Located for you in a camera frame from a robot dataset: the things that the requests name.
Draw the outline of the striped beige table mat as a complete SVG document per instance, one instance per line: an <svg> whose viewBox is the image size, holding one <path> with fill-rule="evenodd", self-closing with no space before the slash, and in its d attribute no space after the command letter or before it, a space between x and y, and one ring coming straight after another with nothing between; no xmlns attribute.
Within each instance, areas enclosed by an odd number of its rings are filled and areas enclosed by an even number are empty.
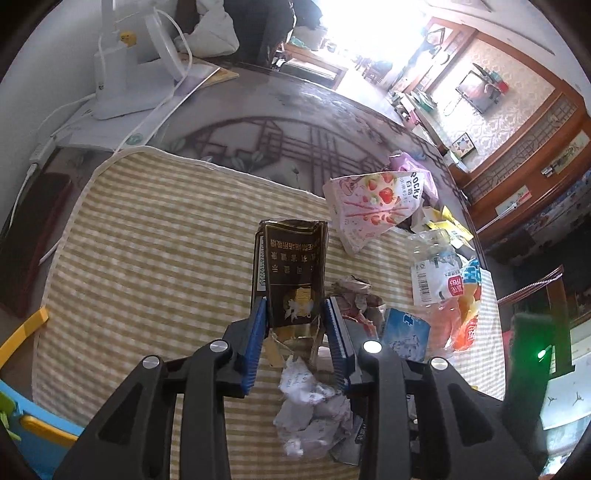
<svg viewBox="0 0 591 480"><path fill-rule="evenodd" d="M54 254L42 299L49 321L36 335L32 396L85 426L149 354L191 355L245 318L259 221L329 220L325 199L269 180L145 147L102 163L78 198ZM356 256L329 228L325 279L369 280L387 306L413 305L409 235L394 228ZM474 345L457 371L503 399L505 361L491 274L483 271ZM225 400L232 479L356 479L332 461L291 460L273 418L283 402L280 369L262 358L243 400Z"/></svg>

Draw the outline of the white pillow bag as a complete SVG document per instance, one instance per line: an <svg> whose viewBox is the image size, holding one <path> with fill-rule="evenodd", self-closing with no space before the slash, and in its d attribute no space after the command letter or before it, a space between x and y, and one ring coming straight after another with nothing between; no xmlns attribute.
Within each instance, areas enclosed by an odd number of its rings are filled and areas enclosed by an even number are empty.
<svg viewBox="0 0 591 480"><path fill-rule="evenodd" d="M174 20L194 56L228 56L239 48L235 26L222 0L178 0Z"/></svg>

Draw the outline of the black gold cigarette carton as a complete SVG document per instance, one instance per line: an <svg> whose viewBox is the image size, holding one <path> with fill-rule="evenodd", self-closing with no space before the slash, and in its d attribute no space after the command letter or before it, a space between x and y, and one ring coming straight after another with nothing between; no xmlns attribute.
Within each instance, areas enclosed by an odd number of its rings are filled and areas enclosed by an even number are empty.
<svg viewBox="0 0 591 480"><path fill-rule="evenodd" d="M254 240L252 301L266 298L266 360L274 368L287 357L315 355L322 337L328 223L267 219Z"/></svg>

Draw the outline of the small blue card box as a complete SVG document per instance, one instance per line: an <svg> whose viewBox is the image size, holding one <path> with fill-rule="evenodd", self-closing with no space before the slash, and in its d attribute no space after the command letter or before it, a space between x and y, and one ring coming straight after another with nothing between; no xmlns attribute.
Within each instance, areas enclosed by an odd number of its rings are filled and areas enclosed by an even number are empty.
<svg viewBox="0 0 591 480"><path fill-rule="evenodd" d="M382 342L407 360L423 362L431 326L421 318L390 308L386 312Z"/></svg>

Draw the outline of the white desk fan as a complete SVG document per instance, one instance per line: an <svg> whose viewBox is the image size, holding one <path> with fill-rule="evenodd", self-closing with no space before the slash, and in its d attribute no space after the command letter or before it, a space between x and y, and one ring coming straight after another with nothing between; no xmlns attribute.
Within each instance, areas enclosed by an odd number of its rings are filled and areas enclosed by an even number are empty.
<svg viewBox="0 0 591 480"><path fill-rule="evenodd" d="M101 3L102 25L97 41L95 101L91 115L109 120L156 108L166 102L188 76L162 19L167 13L147 3L138 9L157 58L141 63L137 45L123 40L112 1Z"/></svg>

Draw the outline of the yellow snack box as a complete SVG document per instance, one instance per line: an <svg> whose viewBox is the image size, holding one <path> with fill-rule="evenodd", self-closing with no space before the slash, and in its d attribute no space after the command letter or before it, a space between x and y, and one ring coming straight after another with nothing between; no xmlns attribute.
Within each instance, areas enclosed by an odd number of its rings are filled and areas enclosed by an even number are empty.
<svg viewBox="0 0 591 480"><path fill-rule="evenodd" d="M424 207L423 215L424 224L431 230L446 231L455 248L459 248L461 245L468 246L474 239L471 231L453 216L447 206L444 206L441 210Z"/></svg>

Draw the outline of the black clothes pile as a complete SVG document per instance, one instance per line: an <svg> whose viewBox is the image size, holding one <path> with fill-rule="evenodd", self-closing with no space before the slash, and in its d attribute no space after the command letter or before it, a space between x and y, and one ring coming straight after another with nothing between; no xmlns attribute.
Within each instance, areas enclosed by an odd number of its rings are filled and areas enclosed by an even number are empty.
<svg viewBox="0 0 591 480"><path fill-rule="evenodd" d="M238 37L233 62L269 68L277 48L294 28L321 25L322 10L315 1L232 0L223 5Z"/></svg>

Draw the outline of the red bin green rim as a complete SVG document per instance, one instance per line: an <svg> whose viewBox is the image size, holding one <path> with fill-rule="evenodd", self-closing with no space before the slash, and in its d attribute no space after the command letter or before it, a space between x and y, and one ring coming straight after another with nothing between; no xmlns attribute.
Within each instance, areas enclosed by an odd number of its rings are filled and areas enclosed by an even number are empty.
<svg viewBox="0 0 591 480"><path fill-rule="evenodd" d="M555 323L550 315L514 316L511 370L502 419L508 430L525 434L536 428L550 376Z"/></svg>

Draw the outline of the pink strawberry pocky box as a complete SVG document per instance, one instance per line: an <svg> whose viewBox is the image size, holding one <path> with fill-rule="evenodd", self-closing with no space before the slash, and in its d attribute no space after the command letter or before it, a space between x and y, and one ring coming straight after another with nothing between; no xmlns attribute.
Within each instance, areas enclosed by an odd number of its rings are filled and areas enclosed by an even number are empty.
<svg viewBox="0 0 591 480"><path fill-rule="evenodd" d="M426 174L383 171L344 176L322 187L332 227L349 255L410 218L422 205Z"/></svg>

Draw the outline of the crumpled white paper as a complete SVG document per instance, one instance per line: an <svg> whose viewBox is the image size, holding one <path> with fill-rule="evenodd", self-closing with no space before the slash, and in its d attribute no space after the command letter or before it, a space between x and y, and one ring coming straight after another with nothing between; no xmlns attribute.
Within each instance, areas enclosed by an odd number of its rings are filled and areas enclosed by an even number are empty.
<svg viewBox="0 0 591 480"><path fill-rule="evenodd" d="M283 404L273 419L283 453L291 459L325 457L353 432L351 403L319 382L301 358L290 356L280 376Z"/></svg>

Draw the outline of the wall mounted television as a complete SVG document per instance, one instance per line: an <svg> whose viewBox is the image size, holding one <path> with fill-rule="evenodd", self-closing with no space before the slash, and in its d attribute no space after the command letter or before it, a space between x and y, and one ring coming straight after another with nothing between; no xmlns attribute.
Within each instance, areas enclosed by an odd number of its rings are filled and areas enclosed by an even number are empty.
<svg viewBox="0 0 591 480"><path fill-rule="evenodd" d="M501 91L496 85L474 71L464 77L456 91L480 114L485 114L501 97Z"/></svg>

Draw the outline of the orange blue snack bag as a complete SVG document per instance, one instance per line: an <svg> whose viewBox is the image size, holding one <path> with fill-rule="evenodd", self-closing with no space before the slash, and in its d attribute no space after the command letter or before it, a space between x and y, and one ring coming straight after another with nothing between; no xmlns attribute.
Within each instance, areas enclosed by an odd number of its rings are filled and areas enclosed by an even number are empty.
<svg viewBox="0 0 591 480"><path fill-rule="evenodd" d="M463 293L427 308L431 331L428 351L431 355L449 356L469 350L475 341L482 298L482 274L477 258L461 269Z"/></svg>

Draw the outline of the clear plastic bottle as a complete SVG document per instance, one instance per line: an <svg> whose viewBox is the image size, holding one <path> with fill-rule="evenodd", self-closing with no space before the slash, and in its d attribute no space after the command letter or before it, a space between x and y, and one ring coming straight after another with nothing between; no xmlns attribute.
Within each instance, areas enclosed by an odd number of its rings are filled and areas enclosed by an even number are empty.
<svg viewBox="0 0 591 480"><path fill-rule="evenodd" d="M410 238L414 304L437 305L464 292L462 260L445 230L430 230Z"/></svg>

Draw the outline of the patterned grey table cloth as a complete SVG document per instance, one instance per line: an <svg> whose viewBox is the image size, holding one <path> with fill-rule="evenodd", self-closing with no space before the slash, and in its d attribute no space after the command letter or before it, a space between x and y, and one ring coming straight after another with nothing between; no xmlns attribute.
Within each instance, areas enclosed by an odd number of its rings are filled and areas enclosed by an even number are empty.
<svg viewBox="0 0 591 480"><path fill-rule="evenodd" d="M465 204L441 154L384 100L259 68L197 90L151 145L315 194L331 178L384 170L406 152L431 171L444 204Z"/></svg>

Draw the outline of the pink plastic bag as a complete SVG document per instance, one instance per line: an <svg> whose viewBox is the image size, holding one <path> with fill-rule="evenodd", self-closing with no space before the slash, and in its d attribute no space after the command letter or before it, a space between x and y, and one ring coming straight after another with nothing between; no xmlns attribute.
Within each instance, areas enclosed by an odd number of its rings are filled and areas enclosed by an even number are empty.
<svg viewBox="0 0 591 480"><path fill-rule="evenodd" d="M431 171L419 164L408 152L396 151L389 156L389 161L394 171L422 173L425 177L424 191L432 203L439 200L438 188Z"/></svg>

